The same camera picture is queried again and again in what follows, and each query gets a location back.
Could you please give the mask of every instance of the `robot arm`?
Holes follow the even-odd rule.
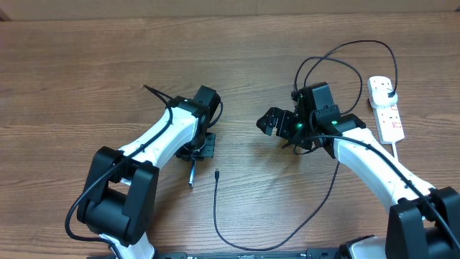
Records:
[[[155,203],[160,169],[174,154],[184,160],[212,157],[203,154],[203,149],[212,140],[206,131],[220,101],[216,91],[205,86],[201,86],[193,99],[181,96],[171,99],[172,124],[131,159],[127,160],[127,156],[164,128],[170,118],[169,111],[134,142],[119,150],[102,147],[94,155],[83,191],[122,159],[126,162],[114,171],[109,181],[121,181],[130,188],[125,195],[109,188],[108,181],[95,186],[79,203],[78,221],[112,241],[123,259],[152,258],[155,250],[145,231]]]
[[[323,147],[363,180],[389,215],[386,239],[372,236],[353,240],[341,246],[337,258],[460,258],[451,238],[460,238],[460,195],[455,190],[438,190],[419,179],[374,139],[363,121],[354,114],[340,114],[326,82],[304,87],[293,98],[297,101],[294,112],[272,107],[257,126],[267,135],[276,127],[276,135],[287,140],[284,147],[313,150],[313,143],[316,148]],[[350,139],[370,144],[382,157],[370,146]],[[384,158],[422,197],[406,186]],[[435,227],[425,228],[423,219],[436,222]]]
[[[369,129],[355,128],[343,132],[344,137],[371,144],[383,153],[401,171],[401,173],[417,187],[423,195],[430,194],[431,184],[421,180],[401,165],[375,140]],[[340,163],[348,166],[354,171],[367,187],[380,200],[385,211],[388,213],[390,207],[396,205],[402,198],[409,201],[418,198],[414,192],[393,172],[393,169],[381,159],[376,153],[366,150],[365,147],[346,140],[334,140],[334,155]]]

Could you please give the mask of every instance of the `wooden table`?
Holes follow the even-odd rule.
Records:
[[[303,157],[281,150],[284,142],[255,122],[271,106],[293,109],[303,59],[359,39],[384,41],[397,56],[402,163],[439,188],[460,190],[458,13],[1,22],[0,258],[108,252],[71,240],[63,222],[97,149],[131,142],[162,114],[143,83],[185,97],[206,85],[224,102],[212,129],[215,157],[198,164],[195,188],[188,188],[190,163],[173,158],[161,170],[151,243],[162,252],[237,251],[214,232],[214,168],[221,171],[222,235],[249,247],[281,242],[323,200],[336,162],[324,150]],[[380,45],[350,45],[334,57],[355,65],[365,81],[394,79]],[[319,81],[330,84],[342,110],[357,97],[357,76],[339,64],[319,65],[309,83]],[[354,113],[376,132],[367,99],[364,89]],[[72,229],[93,236],[76,219]],[[326,205],[278,250],[337,247],[386,229],[377,198],[342,166]]]

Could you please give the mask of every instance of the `black cable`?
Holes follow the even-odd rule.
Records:
[[[294,116],[297,116],[298,115],[298,111],[299,111],[299,102],[300,102],[300,94],[299,96],[297,97],[297,105],[295,105],[295,109],[294,109]]]
[[[297,145],[294,145],[294,155],[307,155],[307,154],[315,152],[317,149],[318,147],[313,147],[312,149],[307,150],[304,153],[297,153]]]
[[[303,65],[304,65],[307,61],[309,61],[309,60],[312,60],[312,59],[321,59],[321,58],[323,58],[323,59],[325,59],[325,60],[330,60],[330,61],[334,61],[334,62],[343,64],[343,65],[346,65],[347,67],[351,68],[351,69],[358,75],[358,77],[359,77],[360,86],[359,86],[358,98],[356,99],[356,101],[354,102],[353,106],[352,106],[349,110],[347,110],[346,112],[340,113],[340,115],[345,115],[345,114],[351,112],[351,111],[354,109],[354,107],[356,107],[356,105],[357,105],[358,102],[359,102],[359,99],[361,98],[361,94],[362,94],[362,77],[361,77],[361,74],[358,72],[358,70],[357,70],[354,66],[350,65],[349,63],[347,63],[347,62],[345,62],[345,61],[343,61],[343,60],[336,59],[336,58],[324,58],[324,57],[316,57],[316,56],[315,56],[315,57],[309,57],[309,58],[307,58],[306,60],[304,60],[304,61],[302,62],[302,64],[300,64],[299,69],[297,69],[297,73],[295,74],[295,79],[294,79],[294,89],[297,91],[297,78],[298,78],[298,76],[299,76],[299,72],[300,72],[300,70],[302,69]]]
[[[324,198],[323,202],[321,202],[321,204],[318,206],[318,208],[316,208],[316,210],[291,234],[289,235],[289,237],[287,237],[284,241],[282,241],[281,243],[279,243],[278,245],[274,245],[272,247],[267,247],[267,248],[247,248],[247,247],[242,247],[242,246],[239,246],[239,245],[235,245],[235,244],[232,244],[230,243],[229,241],[227,241],[224,237],[222,237],[221,233],[219,232],[218,228],[217,228],[217,222],[216,222],[216,197],[217,197],[217,184],[219,182],[219,170],[216,169],[216,172],[214,174],[214,177],[216,178],[216,187],[214,188],[214,228],[216,229],[216,233],[217,235],[222,239],[222,241],[224,241],[227,245],[230,245],[232,247],[235,247],[235,248],[238,248],[238,249],[241,249],[241,250],[246,250],[246,251],[254,251],[254,252],[264,252],[264,251],[270,251],[270,250],[273,250],[273,249],[276,249],[282,245],[284,245],[287,241],[289,241],[291,239],[291,237],[293,237],[303,226],[305,226],[318,212],[319,210],[321,209],[321,207],[323,207],[323,205],[326,203],[328,197],[329,197],[329,194],[331,194],[331,191],[332,191],[332,186],[334,185],[334,181],[336,180],[336,176],[337,176],[337,171],[339,170],[339,165],[340,163],[337,163],[337,167],[336,167],[336,171],[334,172],[333,174],[333,178],[332,178],[332,182],[331,182],[331,186],[329,187],[329,190],[328,190],[328,193],[326,194],[326,197]]]
[[[315,132],[315,129],[313,128],[313,114],[316,112],[315,109],[311,110],[310,115],[308,115],[308,123],[310,126],[311,132]]]
[[[170,118],[168,119],[168,121],[166,122],[166,125],[155,135],[153,136],[151,139],[149,139],[146,143],[144,143],[143,145],[140,145],[140,147],[138,149],[136,149],[133,153],[129,154],[128,156],[126,156],[124,159],[120,160],[117,164],[115,164],[114,166],[112,166],[110,169],[107,170],[107,172],[105,174],[103,174],[99,179],[97,179],[93,184],[91,184],[91,186],[89,186],[86,191],[84,191],[76,200],[75,202],[73,203],[72,207],[69,209],[69,212],[67,213],[67,216],[65,217],[65,231],[67,232],[67,235],[74,239],[74,240],[78,240],[78,241],[86,241],[86,242],[104,242],[106,244],[109,245],[110,248],[112,248],[115,252],[115,255],[117,256],[118,259],[122,259],[118,249],[116,248],[115,244],[110,241],[110,240],[106,240],[104,238],[100,238],[100,237],[81,237],[81,236],[78,236],[78,235],[75,235],[73,234],[72,230],[70,229],[70,219],[72,218],[72,215],[73,215],[73,212],[77,209],[78,205],[80,205],[81,201],[87,197],[87,195],[91,192],[91,190],[94,189],[95,186],[97,186],[100,182],[105,182],[107,181],[110,177],[112,177],[115,172],[120,169],[120,167],[122,167],[125,162],[127,162],[128,160],[130,160],[131,158],[133,158],[135,155],[139,154],[140,152],[142,152],[146,147],[148,147],[150,144],[152,144],[161,134],[163,134],[166,129],[171,125],[171,123],[173,122],[173,110],[171,109],[171,106],[170,104],[163,98],[161,97],[161,95],[165,95],[164,93],[158,91],[158,90],[155,90],[149,86],[146,86],[144,85],[144,87],[146,89],[148,89],[149,91],[151,91],[156,97],[158,97],[163,103],[165,103],[166,107],[167,107],[167,110],[169,111],[169,114],[170,114]]]
[[[309,140],[317,140],[317,139],[323,139],[323,138],[328,138],[328,139],[339,139],[339,140],[346,140],[358,145],[361,145],[372,152],[376,153],[378,156],[385,161],[391,169],[394,170],[396,175],[401,178],[401,180],[415,193],[417,196],[420,197],[420,199],[425,203],[426,206],[434,213],[435,218],[437,223],[441,225],[441,227],[446,231],[446,234],[452,239],[452,242],[454,246],[460,251],[460,243],[459,241],[455,238],[455,235],[453,234],[452,230],[450,227],[447,225],[446,221],[444,221],[443,217],[439,214],[439,212],[436,210],[436,208],[430,203],[430,201],[413,185],[412,181],[408,180],[403,173],[388,159],[383,153],[381,153],[378,149],[375,147],[372,147],[370,144],[366,144],[362,141],[352,139],[350,137],[342,137],[342,136],[331,136],[331,135],[319,135],[319,136],[312,136],[312,137],[307,137],[304,139],[309,141]]]
[[[221,112],[218,113],[218,116],[217,118],[215,118],[209,125],[208,125],[208,129],[212,126],[214,126],[217,121],[221,118],[221,115],[222,115],[222,111],[224,110],[224,103],[221,101]]]
[[[395,57],[395,54],[393,53],[393,50],[390,48],[390,46],[388,46],[386,43],[384,42],[381,42],[379,40],[355,40],[355,41],[352,41],[352,42],[347,42],[347,43],[344,43],[342,45],[339,45],[338,47],[335,47],[333,50],[329,51],[328,53],[326,53],[322,58],[320,58],[320,60],[318,60],[318,62],[316,62],[316,64],[310,69],[310,71],[308,71],[308,74],[307,76],[305,77],[305,80],[304,80],[304,83],[303,83],[303,86],[305,87],[307,85],[307,78],[308,76],[311,74],[311,72],[313,71],[313,69],[315,69],[315,67],[323,60],[327,59],[327,57],[332,54],[334,51],[338,50],[339,48],[343,47],[343,46],[346,46],[346,45],[350,45],[350,44],[354,44],[354,43],[360,43],[360,42],[375,42],[375,43],[379,43],[379,44],[382,44],[384,45],[389,51],[390,51],[390,54],[391,54],[391,57],[393,59],[393,63],[395,64],[395,88],[393,89],[393,91],[391,93],[388,94],[388,97],[393,97],[395,94],[396,94],[396,88],[397,88],[397,63],[396,63],[396,57]]]
[[[157,93],[157,94],[163,95],[164,97],[168,98],[169,100],[173,99],[173,97],[171,97],[171,96],[169,96],[169,95],[167,95],[167,94],[165,94],[165,93],[163,93],[163,92],[161,92],[161,91],[158,91],[158,90],[156,90],[156,89],[153,89],[152,87],[150,87],[150,86],[148,86],[148,85],[144,85],[144,87],[145,87],[147,90],[149,90],[150,92],[152,92],[152,94]]]

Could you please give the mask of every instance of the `plug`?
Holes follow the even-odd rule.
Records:
[[[219,169],[216,168],[216,171],[214,172],[214,178],[216,179],[216,181],[219,180]]]
[[[372,108],[380,109],[397,103],[397,94],[393,91],[391,80],[384,76],[372,76],[367,81],[369,100]]]

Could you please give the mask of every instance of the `power strip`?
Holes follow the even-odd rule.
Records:
[[[393,155],[397,159],[395,143],[404,139],[404,130],[395,99],[387,96],[389,89],[392,89],[391,80],[384,76],[372,76],[367,81],[367,89],[371,104],[374,100],[379,100],[378,108],[374,108],[374,104],[372,110],[374,111],[380,143],[391,144]]]

